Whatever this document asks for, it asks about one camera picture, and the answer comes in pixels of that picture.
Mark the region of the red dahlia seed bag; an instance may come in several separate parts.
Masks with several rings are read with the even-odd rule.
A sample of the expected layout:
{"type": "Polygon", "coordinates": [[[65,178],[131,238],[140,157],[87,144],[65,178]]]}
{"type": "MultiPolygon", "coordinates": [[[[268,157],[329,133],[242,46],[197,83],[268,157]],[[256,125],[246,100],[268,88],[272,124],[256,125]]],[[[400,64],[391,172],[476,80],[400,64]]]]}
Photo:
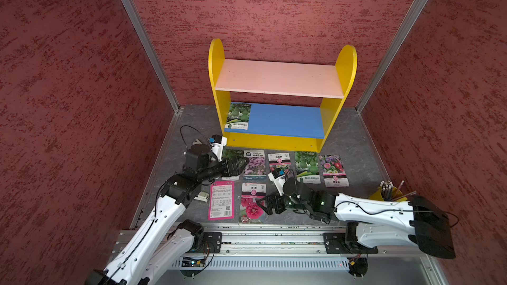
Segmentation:
{"type": "Polygon", "coordinates": [[[266,197],[264,183],[243,183],[240,198],[239,221],[243,224],[261,224],[267,218],[257,207],[256,200],[266,197]]]}

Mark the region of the pink back-side seed bag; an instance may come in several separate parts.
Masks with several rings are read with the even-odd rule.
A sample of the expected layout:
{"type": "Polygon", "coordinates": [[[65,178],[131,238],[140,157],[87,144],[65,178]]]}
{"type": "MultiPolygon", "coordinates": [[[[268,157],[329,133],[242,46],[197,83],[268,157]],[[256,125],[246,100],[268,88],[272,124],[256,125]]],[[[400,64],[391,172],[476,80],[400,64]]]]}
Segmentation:
{"type": "Polygon", "coordinates": [[[209,220],[234,218],[234,182],[218,181],[210,188],[209,220]]]}

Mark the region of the purple flower seed bag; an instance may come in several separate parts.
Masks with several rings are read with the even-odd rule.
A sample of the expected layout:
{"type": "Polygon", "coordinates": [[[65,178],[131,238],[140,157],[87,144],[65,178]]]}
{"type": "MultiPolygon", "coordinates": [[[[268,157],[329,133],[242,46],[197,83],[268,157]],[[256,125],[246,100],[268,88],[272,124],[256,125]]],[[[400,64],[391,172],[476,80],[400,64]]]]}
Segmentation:
{"type": "Polygon", "coordinates": [[[248,164],[244,170],[245,182],[262,182],[267,179],[266,161],[264,150],[245,150],[244,157],[248,158],[248,164]]]}

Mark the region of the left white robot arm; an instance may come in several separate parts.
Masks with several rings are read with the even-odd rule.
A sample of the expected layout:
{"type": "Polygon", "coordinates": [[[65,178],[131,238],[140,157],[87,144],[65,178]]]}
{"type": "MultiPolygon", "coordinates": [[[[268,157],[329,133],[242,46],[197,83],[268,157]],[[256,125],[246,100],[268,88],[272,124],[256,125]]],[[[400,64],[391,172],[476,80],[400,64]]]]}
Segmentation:
{"type": "Polygon", "coordinates": [[[179,174],[171,176],[157,194],[150,217],[104,270],[94,270],[86,284],[154,284],[183,254],[202,250],[203,227],[191,220],[169,229],[201,192],[204,183],[238,176],[248,158],[224,159],[223,145],[196,144],[185,154],[179,174]]]}

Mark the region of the green gourd bag shelf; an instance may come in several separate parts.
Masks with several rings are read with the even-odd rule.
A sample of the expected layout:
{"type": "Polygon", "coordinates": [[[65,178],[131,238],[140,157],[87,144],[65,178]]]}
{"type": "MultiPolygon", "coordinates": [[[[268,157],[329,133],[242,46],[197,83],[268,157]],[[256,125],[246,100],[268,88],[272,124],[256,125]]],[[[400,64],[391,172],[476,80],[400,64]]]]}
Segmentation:
{"type": "Polygon", "coordinates": [[[251,110],[251,104],[232,103],[229,107],[224,128],[248,130],[251,110]]]}

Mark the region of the pink zinnia seed bag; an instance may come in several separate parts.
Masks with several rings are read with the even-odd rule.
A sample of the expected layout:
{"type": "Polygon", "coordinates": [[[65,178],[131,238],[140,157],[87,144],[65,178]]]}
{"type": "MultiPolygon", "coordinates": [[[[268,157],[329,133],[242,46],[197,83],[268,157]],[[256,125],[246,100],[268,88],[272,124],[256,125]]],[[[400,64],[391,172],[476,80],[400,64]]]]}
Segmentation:
{"type": "Polygon", "coordinates": [[[285,179],[295,178],[295,172],[289,153],[270,153],[268,154],[269,173],[274,168],[281,168],[285,172],[285,179]]]}

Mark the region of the large green gourd seed bag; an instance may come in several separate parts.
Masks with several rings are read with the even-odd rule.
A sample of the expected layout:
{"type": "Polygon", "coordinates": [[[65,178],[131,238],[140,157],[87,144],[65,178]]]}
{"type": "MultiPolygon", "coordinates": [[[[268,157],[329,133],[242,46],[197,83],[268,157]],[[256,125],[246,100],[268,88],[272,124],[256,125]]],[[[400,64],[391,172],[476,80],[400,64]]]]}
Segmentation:
{"type": "MultiPolygon", "coordinates": [[[[225,149],[223,152],[223,159],[232,158],[234,156],[244,156],[243,150],[225,149]]],[[[237,182],[240,179],[240,175],[230,176],[222,178],[225,181],[237,182]]]]}

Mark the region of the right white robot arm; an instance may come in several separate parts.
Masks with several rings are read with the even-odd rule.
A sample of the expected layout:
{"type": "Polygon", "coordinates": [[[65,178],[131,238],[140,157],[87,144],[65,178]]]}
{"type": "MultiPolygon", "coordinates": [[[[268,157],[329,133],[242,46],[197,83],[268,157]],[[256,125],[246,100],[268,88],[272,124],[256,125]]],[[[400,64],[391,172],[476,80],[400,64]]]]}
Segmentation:
{"type": "Polygon", "coordinates": [[[416,247],[440,259],[455,259],[447,212],[421,196],[409,201],[376,201],[343,193],[316,191],[294,178],[276,179],[277,192],[257,202],[267,214],[286,210],[312,220],[345,222],[344,244],[351,254],[363,254],[380,246],[416,247]]]}

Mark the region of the mixed flower seed bag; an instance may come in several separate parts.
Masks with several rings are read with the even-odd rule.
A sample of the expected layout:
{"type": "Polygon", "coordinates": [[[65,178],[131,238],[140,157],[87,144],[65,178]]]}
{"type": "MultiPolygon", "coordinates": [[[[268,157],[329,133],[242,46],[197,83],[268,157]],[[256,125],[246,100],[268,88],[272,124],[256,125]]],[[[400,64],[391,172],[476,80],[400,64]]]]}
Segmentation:
{"type": "Polygon", "coordinates": [[[326,187],[348,187],[349,180],[338,155],[321,155],[320,166],[326,187]]]}

